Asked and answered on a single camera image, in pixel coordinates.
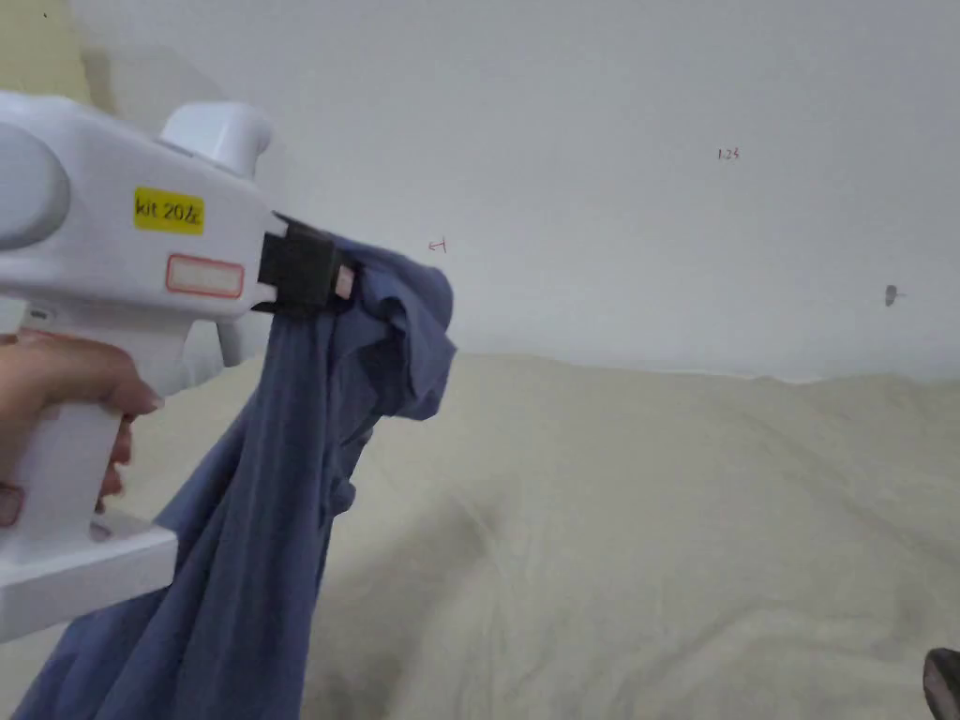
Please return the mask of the person's left hand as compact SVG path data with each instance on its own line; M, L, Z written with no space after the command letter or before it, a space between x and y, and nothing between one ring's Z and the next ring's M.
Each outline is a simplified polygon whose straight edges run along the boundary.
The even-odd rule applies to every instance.
M35 339L21 343L1 336L1 478L7 480L24 447L48 410L69 403L93 403L120 417L112 451L99 486L96 512L124 491L120 473L132 459L131 426L159 410L163 399L122 351L87 339Z

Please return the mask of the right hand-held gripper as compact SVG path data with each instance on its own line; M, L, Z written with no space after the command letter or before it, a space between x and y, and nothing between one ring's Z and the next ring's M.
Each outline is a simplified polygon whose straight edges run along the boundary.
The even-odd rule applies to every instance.
M935 648L924 657L922 688L932 716L939 720L959 718L959 651Z

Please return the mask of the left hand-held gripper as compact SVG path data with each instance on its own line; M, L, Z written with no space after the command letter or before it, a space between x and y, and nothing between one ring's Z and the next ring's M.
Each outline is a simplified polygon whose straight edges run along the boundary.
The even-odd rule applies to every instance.
M1 96L1 291L19 336L123 350L144 381L181 360L197 321L311 317L353 296L359 267L255 185L268 119L248 105L177 109L154 137L73 99ZM67 404L38 423L2 485L1 639L169 586L175 534L95 513L121 421Z

